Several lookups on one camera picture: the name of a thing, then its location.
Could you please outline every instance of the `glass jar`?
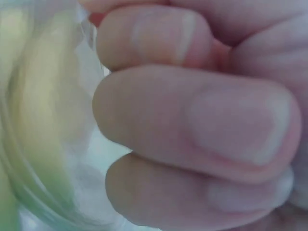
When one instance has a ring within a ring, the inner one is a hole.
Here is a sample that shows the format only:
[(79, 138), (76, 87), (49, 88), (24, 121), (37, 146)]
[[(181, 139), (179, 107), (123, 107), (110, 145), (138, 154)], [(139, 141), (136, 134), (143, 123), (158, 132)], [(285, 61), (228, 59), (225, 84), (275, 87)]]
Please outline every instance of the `glass jar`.
[(0, 1), (0, 156), (24, 231), (137, 228), (106, 196), (106, 171), (128, 150), (92, 114), (106, 71), (95, 38), (75, 0)]

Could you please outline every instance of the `skin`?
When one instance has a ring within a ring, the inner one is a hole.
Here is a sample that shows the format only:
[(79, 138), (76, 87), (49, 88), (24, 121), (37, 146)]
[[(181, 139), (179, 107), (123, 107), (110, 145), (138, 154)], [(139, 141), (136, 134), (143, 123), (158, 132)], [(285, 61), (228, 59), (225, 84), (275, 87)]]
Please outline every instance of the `skin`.
[(82, 3), (113, 70), (97, 123), (133, 150), (107, 173), (114, 208), (165, 231), (306, 230), (307, 1)]

